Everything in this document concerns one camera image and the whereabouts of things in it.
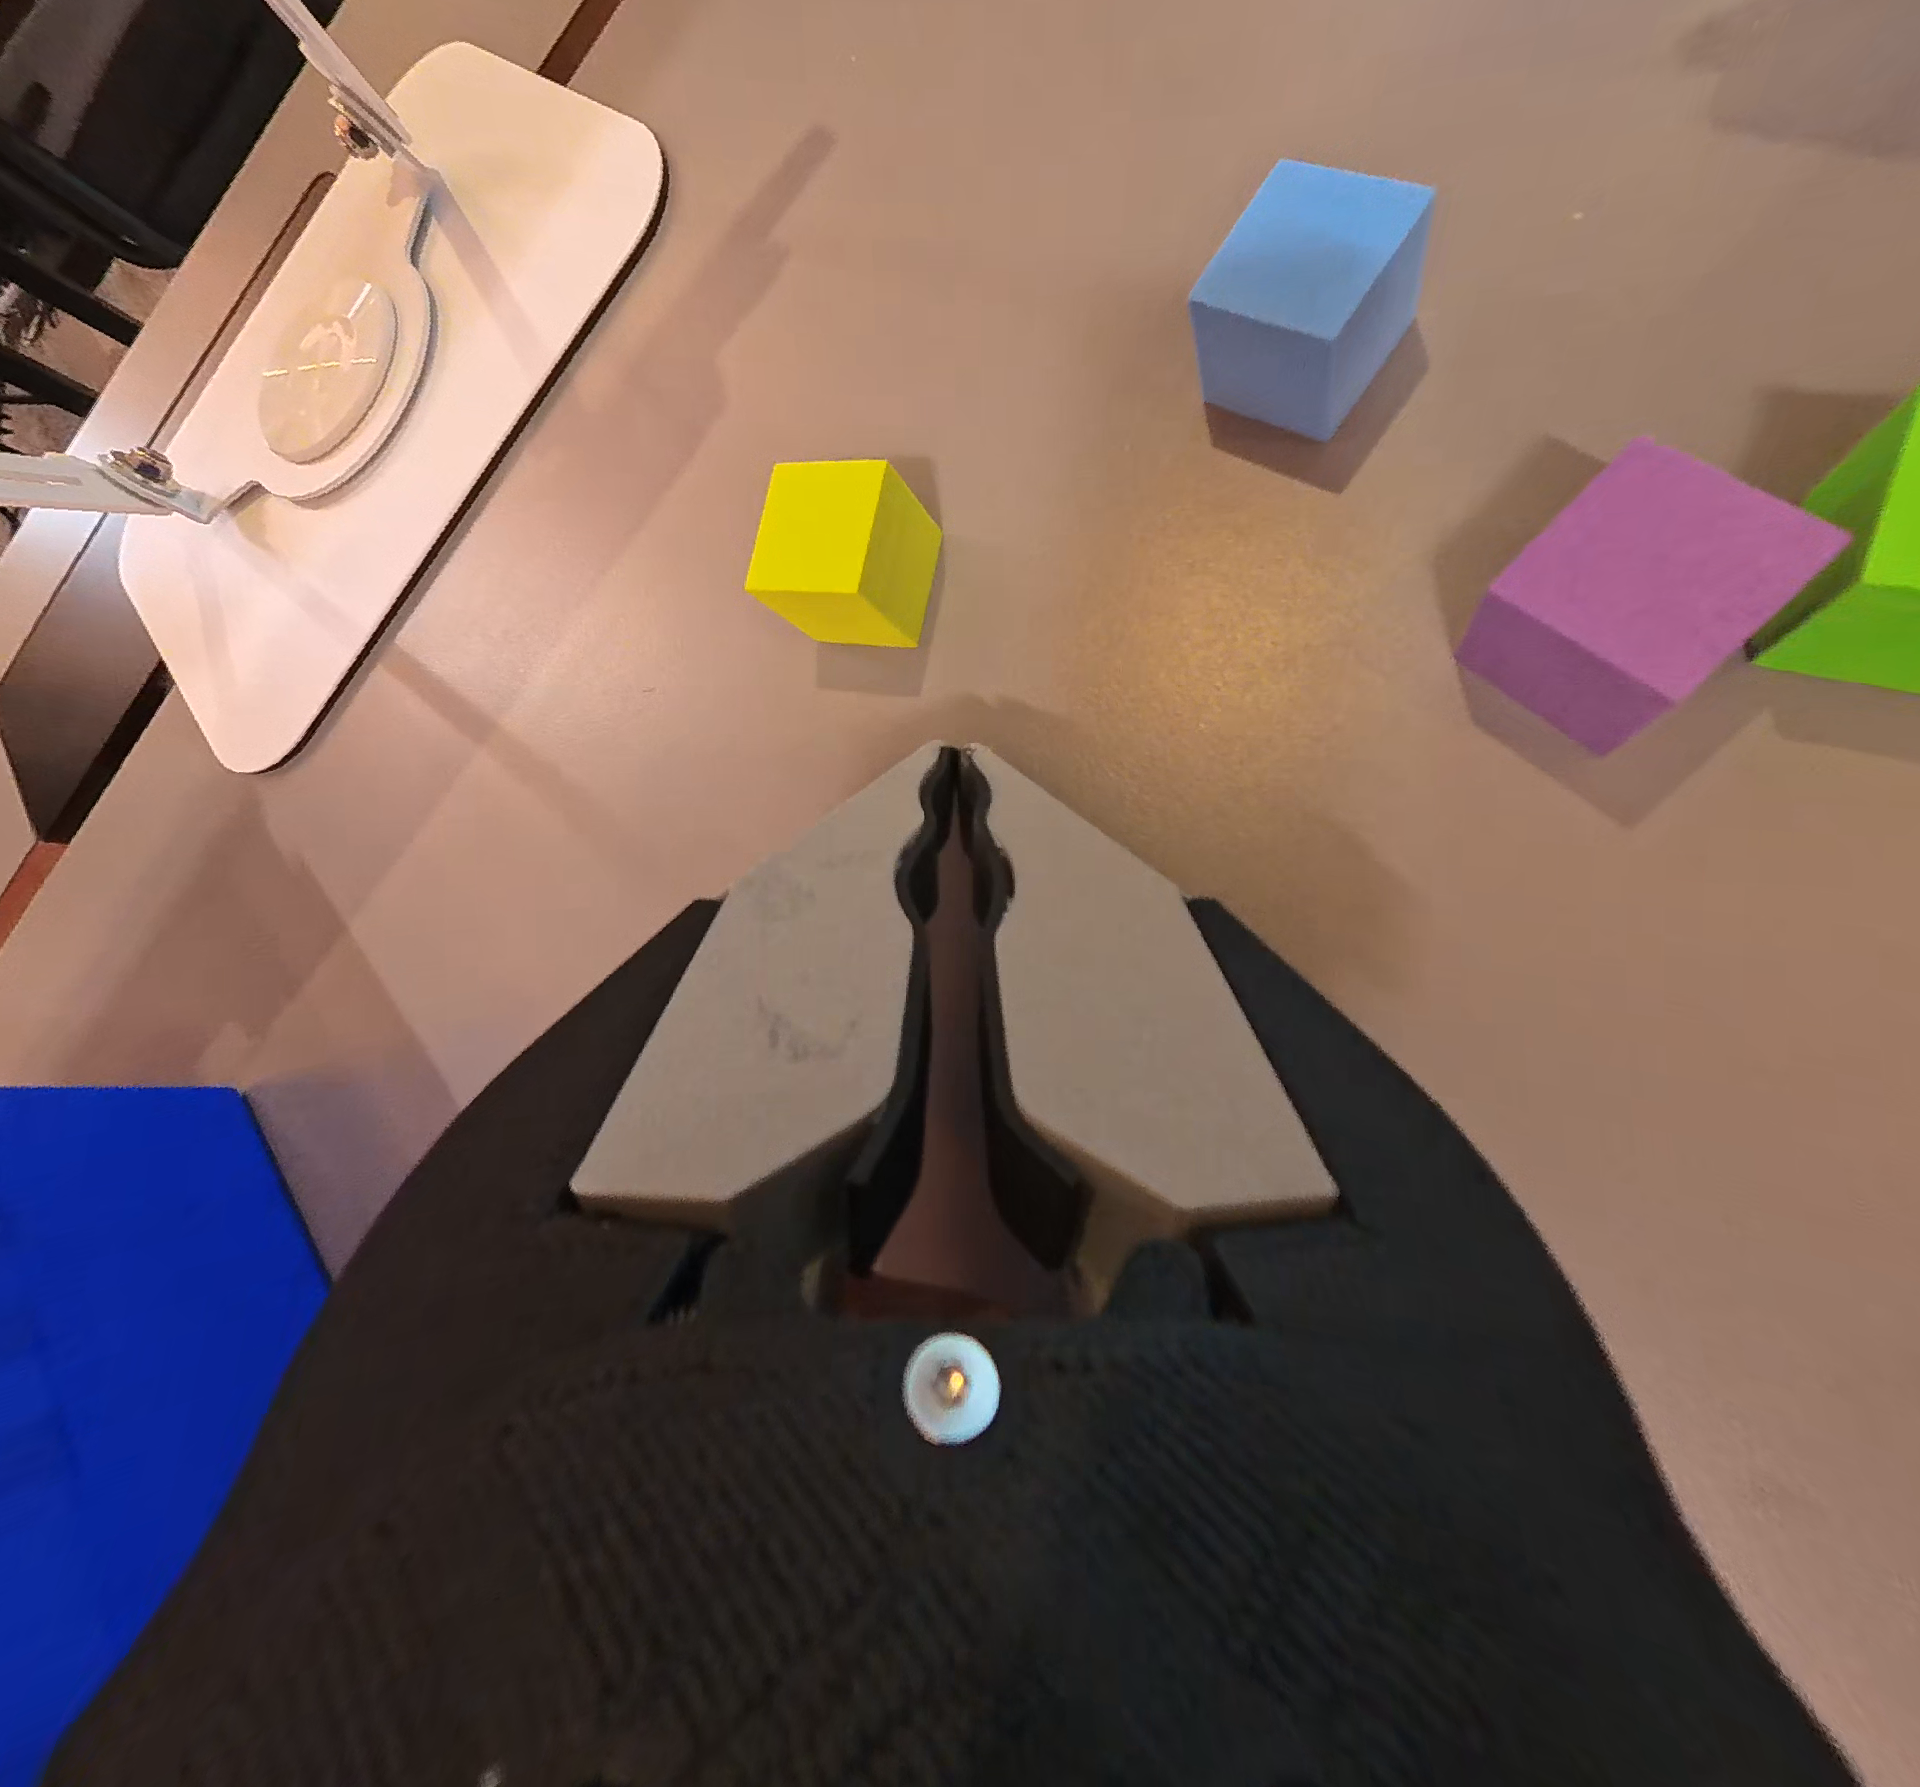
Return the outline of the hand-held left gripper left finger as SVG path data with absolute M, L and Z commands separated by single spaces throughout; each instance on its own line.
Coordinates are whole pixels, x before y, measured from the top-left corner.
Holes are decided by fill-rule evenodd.
M 915 750 L 728 890 L 570 1178 L 581 1210 L 810 1228 L 875 1266 L 923 1172 L 959 772 Z

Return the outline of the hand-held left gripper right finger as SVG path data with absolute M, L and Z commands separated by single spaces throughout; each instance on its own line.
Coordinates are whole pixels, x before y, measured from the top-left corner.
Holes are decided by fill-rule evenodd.
M 1111 1286 L 1150 1240 L 1330 1216 L 1334 1176 L 1182 890 L 992 750 L 960 768 L 992 1174 L 1020 1240 Z

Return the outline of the purple foam cube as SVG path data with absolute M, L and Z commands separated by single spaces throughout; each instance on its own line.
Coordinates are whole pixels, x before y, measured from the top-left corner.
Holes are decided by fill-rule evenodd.
M 1688 700 L 1853 534 L 1650 438 L 1495 578 L 1457 662 L 1593 756 Z

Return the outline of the green foam cube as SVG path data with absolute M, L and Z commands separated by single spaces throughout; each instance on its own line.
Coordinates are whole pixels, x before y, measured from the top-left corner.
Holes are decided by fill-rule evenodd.
M 1919 694 L 1919 392 L 1803 500 L 1843 552 L 1747 644 L 1760 668 Z

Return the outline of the white base metal arm stand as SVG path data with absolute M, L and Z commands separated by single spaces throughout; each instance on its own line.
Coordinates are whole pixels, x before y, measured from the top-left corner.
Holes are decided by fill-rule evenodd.
M 661 224 L 640 122 L 470 44 L 373 84 L 264 0 L 346 164 L 164 448 L 4 456 L 4 504 L 122 516 L 121 582 L 220 766 L 290 762 Z

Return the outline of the yellow foam cube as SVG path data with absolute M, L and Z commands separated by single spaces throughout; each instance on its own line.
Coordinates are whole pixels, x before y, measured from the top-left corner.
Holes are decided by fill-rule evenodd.
M 944 530 L 882 458 L 773 468 L 745 592 L 808 640 L 918 648 Z

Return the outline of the dark blue foam block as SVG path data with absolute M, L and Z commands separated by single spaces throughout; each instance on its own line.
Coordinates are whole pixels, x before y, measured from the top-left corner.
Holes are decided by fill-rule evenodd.
M 201 1549 L 325 1302 L 231 1088 L 3 1092 L 3 1781 Z

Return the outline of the light blue foam cube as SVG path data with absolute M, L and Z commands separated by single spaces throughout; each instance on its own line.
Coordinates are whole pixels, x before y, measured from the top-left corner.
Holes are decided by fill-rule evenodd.
M 1438 194 L 1283 160 L 1188 294 L 1203 402 L 1329 444 L 1415 328 Z

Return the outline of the black chair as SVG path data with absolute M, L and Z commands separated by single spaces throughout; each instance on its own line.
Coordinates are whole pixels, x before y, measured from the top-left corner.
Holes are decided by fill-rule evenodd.
M 92 406 L 41 340 L 133 344 L 111 278 L 182 264 L 301 74 L 262 0 L 3 0 L 7 402 Z

